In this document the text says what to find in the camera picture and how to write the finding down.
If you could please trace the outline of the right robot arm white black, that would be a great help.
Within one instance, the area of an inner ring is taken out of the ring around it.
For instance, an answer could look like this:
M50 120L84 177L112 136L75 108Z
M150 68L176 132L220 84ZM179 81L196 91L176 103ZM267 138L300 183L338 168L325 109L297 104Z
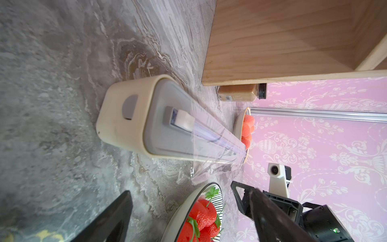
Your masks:
M233 181L239 211L250 218L261 242L351 242L328 205L299 202Z

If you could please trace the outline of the striped plate of strawberries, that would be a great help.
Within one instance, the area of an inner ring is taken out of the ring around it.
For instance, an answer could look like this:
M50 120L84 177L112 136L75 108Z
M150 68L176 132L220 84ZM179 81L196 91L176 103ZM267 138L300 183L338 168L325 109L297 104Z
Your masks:
M172 216L162 242L219 242L224 201L220 186L209 183L196 189Z

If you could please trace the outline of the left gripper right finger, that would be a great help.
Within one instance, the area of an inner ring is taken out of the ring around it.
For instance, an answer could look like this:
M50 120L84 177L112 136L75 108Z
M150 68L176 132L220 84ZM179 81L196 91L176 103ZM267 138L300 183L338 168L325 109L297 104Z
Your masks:
M314 239L258 189L249 192L260 242L313 242Z

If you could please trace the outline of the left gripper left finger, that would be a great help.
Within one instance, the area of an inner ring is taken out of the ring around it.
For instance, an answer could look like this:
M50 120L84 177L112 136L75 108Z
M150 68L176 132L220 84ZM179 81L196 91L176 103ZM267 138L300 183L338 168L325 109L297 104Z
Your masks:
M133 210L130 191L124 191L74 239L74 242L124 242Z

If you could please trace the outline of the beige plastic wrap dispenser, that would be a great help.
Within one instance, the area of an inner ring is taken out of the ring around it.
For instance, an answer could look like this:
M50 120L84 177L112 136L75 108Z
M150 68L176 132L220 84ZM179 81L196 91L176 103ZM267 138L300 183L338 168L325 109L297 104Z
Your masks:
M96 122L105 143L151 158L240 165L245 145L168 75L118 82Z

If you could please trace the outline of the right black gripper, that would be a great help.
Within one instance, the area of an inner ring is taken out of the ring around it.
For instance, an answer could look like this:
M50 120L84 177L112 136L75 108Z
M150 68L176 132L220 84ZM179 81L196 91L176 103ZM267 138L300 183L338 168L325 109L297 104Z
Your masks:
M248 217L249 219L253 219L250 206L250 192L253 191L255 188L249 185L239 183L237 181L233 181L231 183L231 189L233 191L236 204L240 213ZM243 190L242 197L240 196L238 189ZM285 214L287 214L292 221L294 221L298 225L303 225L303 206L299 202L269 193L267 191L263 191L263 193L272 202L274 202Z

